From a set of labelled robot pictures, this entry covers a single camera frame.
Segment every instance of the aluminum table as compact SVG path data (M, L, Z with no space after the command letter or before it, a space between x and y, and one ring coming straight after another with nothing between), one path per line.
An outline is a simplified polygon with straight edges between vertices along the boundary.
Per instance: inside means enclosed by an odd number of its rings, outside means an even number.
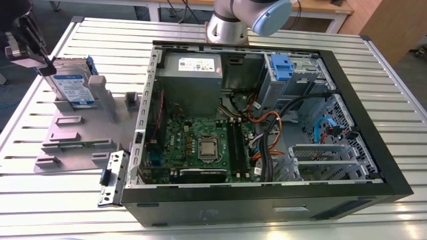
M152 40L203 42L204 26L86 18L72 22L52 55L91 55L114 95L143 91ZM251 45L335 53L415 192L325 221L144 228L124 208L98 208L102 170L34 173L56 107L38 77L0 135L0 236L80 239L427 239L427 114L374 44L354 35L248 34Z

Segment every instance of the blue hard drive label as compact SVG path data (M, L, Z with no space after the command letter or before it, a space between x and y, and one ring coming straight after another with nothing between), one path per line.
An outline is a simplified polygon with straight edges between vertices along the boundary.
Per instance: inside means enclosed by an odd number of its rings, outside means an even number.
M82 75L55 75L58 86L68 101L83 108L95 103L95 99Z

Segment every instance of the chip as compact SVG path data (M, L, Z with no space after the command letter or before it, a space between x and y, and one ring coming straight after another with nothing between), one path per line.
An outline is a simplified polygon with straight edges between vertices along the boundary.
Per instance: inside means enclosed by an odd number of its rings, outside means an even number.
M216 146L215 142L202 142L200 143L200 155L202 156L215 156Z

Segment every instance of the label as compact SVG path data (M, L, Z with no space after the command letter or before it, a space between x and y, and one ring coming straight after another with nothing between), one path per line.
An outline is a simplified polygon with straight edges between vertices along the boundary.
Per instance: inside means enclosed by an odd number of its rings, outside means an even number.
M351 14L351 11L343 11L343 10L337 10L335 13L338 14Z
M54 78L71 103L80 105L83 108L94 104L95 99L91 90L84 86L86 80L82 75L56 75Z
M179 71L215 72L215 61L211 58L180 58Z
M262 175L262 169L259 167L254 169L254 174L259 176Z
M254 106L257 109L261 109L261 107L262 107L262 105L261 105L257 101L254 101L253 106Z

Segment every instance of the side panel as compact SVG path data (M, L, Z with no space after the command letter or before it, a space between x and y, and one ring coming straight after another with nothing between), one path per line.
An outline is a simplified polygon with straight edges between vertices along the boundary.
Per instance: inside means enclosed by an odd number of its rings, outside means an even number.
M124 207L148 227L338 219L379 200L375 197L309 197L126 203Z

